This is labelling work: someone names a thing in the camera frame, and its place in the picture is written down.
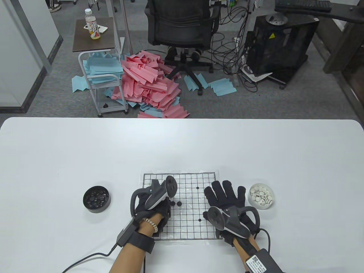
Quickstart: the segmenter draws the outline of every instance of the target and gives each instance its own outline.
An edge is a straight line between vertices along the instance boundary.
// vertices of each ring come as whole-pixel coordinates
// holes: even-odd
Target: shoe
[[[203,53],[202,50],[196,49],[194,52],[192,52],[191,59],[194,60],[195,62],[198,62],[200,60],[202,53]]]
[[[59,11],[62,8],[60,4],[54,4],[52,7],[48,7],[50,12],[56,12]]]
[[[166,60],[173,61],[174,57],[177,56],[177,49],[175,47],[168,47]]]

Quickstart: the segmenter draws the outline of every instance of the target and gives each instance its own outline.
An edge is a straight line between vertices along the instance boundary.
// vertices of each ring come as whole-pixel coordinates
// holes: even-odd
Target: keyboard
[[[332,5],[324,0],[276,0],[276,8],[330,12]]]

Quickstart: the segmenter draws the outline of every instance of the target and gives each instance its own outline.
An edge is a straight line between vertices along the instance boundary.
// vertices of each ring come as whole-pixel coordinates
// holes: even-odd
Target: label sticker
[[[249,267],[252,273],[263,273],[267,271],[265,266],[262,264],[262,262],[258,259],[256,255],[251,256],[246,261],[246,265]]]

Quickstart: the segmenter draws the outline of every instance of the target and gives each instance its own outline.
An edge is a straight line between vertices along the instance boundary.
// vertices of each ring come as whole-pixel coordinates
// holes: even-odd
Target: forearm
[[[257,242],[254,240],[254,238],[253,238],[253,236],[250,236],[250,238],[249,238],[249,242],[252,244],[252,246],[257,250],[257,251],[259,251],[260,250],[260,248],[259,248],[259,246],[257,245]],[[238,253],[239,253],[239,256],[240,256],[240,258],[241,258],[241,261],[244,263],[244,267],[245,267],[245,270],[246,271],[249,271],[249,269],[248,269],[248,267],[247,267],[247,265],[246,265],[246,263],[245,263],[245,261],[250,257],[249,255],[248,255],[248,253],[246,253],[245,252],[245,250],[239,245],[239,243],[238,243],[238,241],[236,240],[236,239],[234,239],[234,241],[233,241],[233,243],[234,243],[234,246],[235,246],[235,248],[236,248],[236,250],[238,251]]]
[[[156,225],[159,224],[161,219],[162,215],[160,214],[156,214],[150,218]],[[138,232],[151,237],[154,233],[154,228],[151,224],[142,221]],[[126,244],[112,265],[110,273],[140,273],[144,256],[145,251],[131,244]]]

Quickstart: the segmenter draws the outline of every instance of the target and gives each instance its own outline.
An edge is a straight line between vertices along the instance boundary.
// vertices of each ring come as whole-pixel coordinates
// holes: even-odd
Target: bottle label
[[[100,37],[99,27],[96,20],[92,22],[86,22],[88,31],[90,32],[92,39],[98,39]]]

